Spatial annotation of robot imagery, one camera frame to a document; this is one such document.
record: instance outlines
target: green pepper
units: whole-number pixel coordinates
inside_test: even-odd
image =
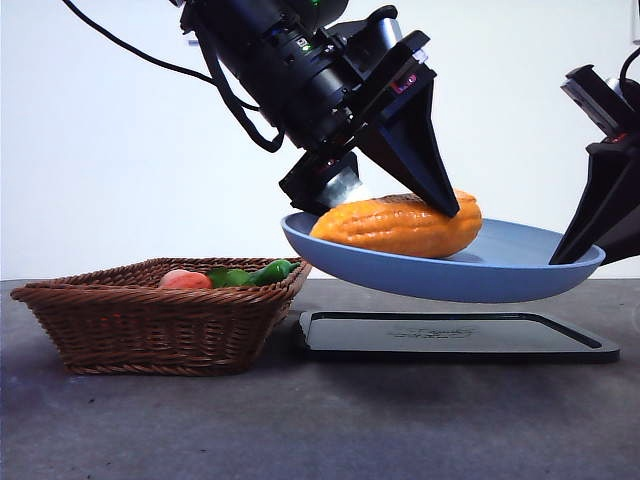
[[[218,267],[207,272],[214,288],[251,285],[249,273],[240,268]]]
[[[261,287],[262,285],[280,282],[287,278],[299,265],[300,263],[291,263],[283,258],[274,260],[266,267],[252,272],[250,274],[251,283]]]
[[[240,287],[243,285],[256,285],[261,287],[270,283],[284,280],[295,270],[300,263],[291,263],[288,260],[274,260],[266,267],[255,272],[246,272],[240,268],[217,267],[207,272],[213,288]]]

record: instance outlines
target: white wall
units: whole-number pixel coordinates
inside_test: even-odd
[[[77,3],[142,50],[205,71],[166,0]],[[345,18],[384,3],[352,1]],[[486,217],[564,231],[584,148],[602,135],[559,85],[587,63],[617,74],[632,49],[631,2],[396,4],[405,32],[432,38],[435,124],[454,185]],[[292,255],[277,181],[300,155],[290,144],[263,152],[214,88],[121,50],[61,2],[2,0],[2,278],[157,256]],[[374,194],[404,190],[371,162],[361,168]],[[596,275],[640,277],[640,259]]]

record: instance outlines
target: gray table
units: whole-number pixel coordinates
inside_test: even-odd
[[[463,305],[309,280],[249,372],[73,376],[2,283],[4,480],[638,479],[640,280]],[[304,310],[531,311],[622,347],[610,364],[313,363]]]

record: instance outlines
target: black cable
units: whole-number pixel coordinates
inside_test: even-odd
[[[104,35],[105,37],[107,37],[109,40],[111,40],[113,43],[115,43],[116,45],[124,48],[125,50],[128,50],[129,52],[133,53],[134,55],[137,55],[138,57],[142,58],[143,60],[146,60],[147,62],[151,62],[154,65],[157,65],[159,67],[162,68],[166,68],[168,70],[172,70],[174,72],[178,72],[178,73],[182,73],[184,75],[189,75],[191,77],[197,78],[198,80],[202,80],[203,82],[207,82],[211,85],[213,85],[214,87],[218,87],[218,84],[210,77],[207,77],[206,75],[200,73],[200,72],[196,72],[195,70],[190,70],[188,68],[184,68],[184,67],[180,67],[178,65],[173,65],[172,63],[168,63],[165,62],[164,60],[159,60],[157,58],[152,57],[151,55],[148,55],[144,52],[142,52],[141,50],[138,50],[136,47],[134,47],[133,45],[130,45],[128,43],[126,43],[123,40],[120,40],[118,37],[116,37],[115,35],[113,35],[111,32],[109,32],[107,29],[105,29],[104,27],[102,27],[101,25],[98,25],[96,22],[94,22],[93,20],[91,20],[89,17],[87,17],[84,13],[82,13],[78,7],[76,7],[70,0],[62,0],[62,2],[69,7],[69,10],[71,10],[80,20],[82,20],[84,23],[86,23],[87,25],[89,25],[91,28],[93,28],[94,30],[98,31],[99,33],[101,33],[102,35]],[[258,112],[260,111],[259,107],[256,107],[254,105],[251,105],[241,99],[239,99],[238,97],[235,97],[236,100],[238,102],[240,102],[240,104],[248,109],[248,110],[253,110],[254,112]]]
[[[620,90],[622,91],[622,96],[625,97],[625,100],[628,96],[625,92],[627,88],[627,70],[629,70],[629,67],[631,66],[633,61],[638,58],[638,56],[640,56],[640,47],[638,47],[631,55],[629,55],[629,57],[622,64],[622,69],[620,69],[620,77],[618,79],[618,82],[620,83]]]
[[[278,135],[273,140],[267,140],[264,138],[258,129],[253,124],[253,122],[247,117],[244,109],[238,104],[236,97],[233,95],[233,91],[231,90],[231,86],[229,82],[227,82],[227,77],[225,77],[224,72],[222,71],[222,66],[220,65],[220,61],[218,60],[218,54],[215,45],[215,39],[211,32],[206,28],[202,27],[200,21],[198,19],[198,24],[194,26],[196,30],[202,28],[201,31],[196,31],[198,39],[202,43],[204,47],[203,51],[206,51],[205,61],[207,62],[207,66],[209,67],[209,71],[211,74],[220,79],[220,84],[218,85],[218,91],[220,92],[220,96],[224,101],[229,111],[236,118],[238,123],[244,128],[245,132],[251,137],[257,145],[265,149],[267,152],[275,153],[280,150],[282,146],[282,142],[284,141],[284,128],[278,127]]]

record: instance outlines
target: wicker basket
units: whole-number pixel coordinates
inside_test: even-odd
[[[247,370],[287,315],[311,266],[263,287],[156,288],[169,270],[256,270],[265,258],[158,258],[125,267],[29,283],[11,292],[80,374],[223,375]]]

